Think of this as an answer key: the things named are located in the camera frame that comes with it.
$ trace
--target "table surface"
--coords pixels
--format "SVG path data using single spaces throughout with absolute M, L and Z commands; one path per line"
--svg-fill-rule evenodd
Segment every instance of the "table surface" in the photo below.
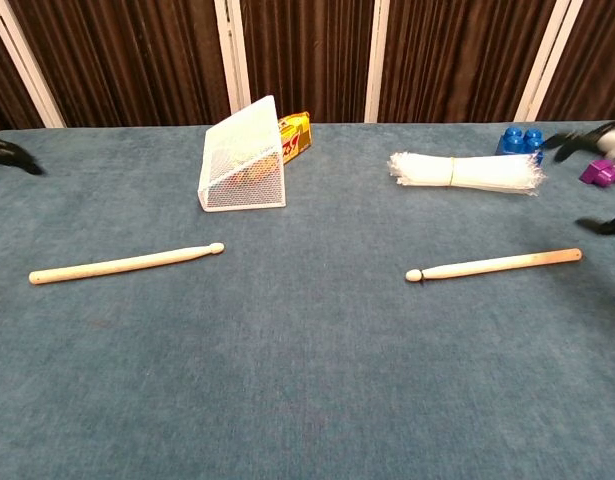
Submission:
M 536 124 L 586 130 L 590 123 Z M 397 151 L 506 125 L 314 125 L 285 208 L 206 213 L 206 127 L 1 132 L 0 479 L 615 479 L 615 186 L 547 155 L 536 197 L 396 185 Z M 223 242 L 32 286 L 30 271 Z M 580 263 L 407 283 L 580 247 Z

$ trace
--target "wooden drumstick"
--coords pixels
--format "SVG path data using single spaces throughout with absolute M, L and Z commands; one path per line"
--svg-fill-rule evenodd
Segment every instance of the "wooden drumstick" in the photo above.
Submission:
M 39 270 L 29 274 L 29 281 L 34 285 L 40 285 L 42 283 L 62 282 L 65 280 L 75 280 L 77 278 L 128 272 L 130 270 L 193 260 L 194 258 L 199 258 L 204 255 L 221 253 L 224 249 L 225 245 L 222 243 L 212 243 L 206 247 L 180 248 L 169 252 L 152 253 L 140 257 L 121 258 L 108 262 Z
M 537 267 L 552 263 L 575 262 L 583 257 L 578 248 L 555 250 L 552 252 L 529 253 L 513 257 L 492 258 L 490 260 L 477 260 L 475 262 L 455 263 L 426 270 L 410 270 L 405 278 L 410 282 L 421 280 L 463 277 L 479 273 L 498 272 L 514 268 Z

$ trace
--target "white mesh basket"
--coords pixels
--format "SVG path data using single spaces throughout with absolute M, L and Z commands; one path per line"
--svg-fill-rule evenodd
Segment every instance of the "white mesh basket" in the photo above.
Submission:
M 198 198 L 207 212 L 285 206 L 274 97 L 264 97 L 207 130 Z

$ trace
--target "yellow box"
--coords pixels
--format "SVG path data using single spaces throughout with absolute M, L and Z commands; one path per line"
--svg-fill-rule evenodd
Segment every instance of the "yellow box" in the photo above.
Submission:
M 283 144 L 283 163 L 287 164 L 311 146 L 309 112 L 294 113 L 278 120 Z

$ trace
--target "blue lego brick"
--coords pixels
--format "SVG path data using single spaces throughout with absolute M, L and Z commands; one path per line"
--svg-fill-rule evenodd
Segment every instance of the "blue lego brick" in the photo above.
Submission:
M 519 153 L 538 153 L 536 164 L 543 161 L 543 152 L 540 146 L 543 143 L 543 134 L 540 130 L 530 128 L 523 135 L 517 127 L 509 127 L 498 140 L 496 155 L 517 155 Z

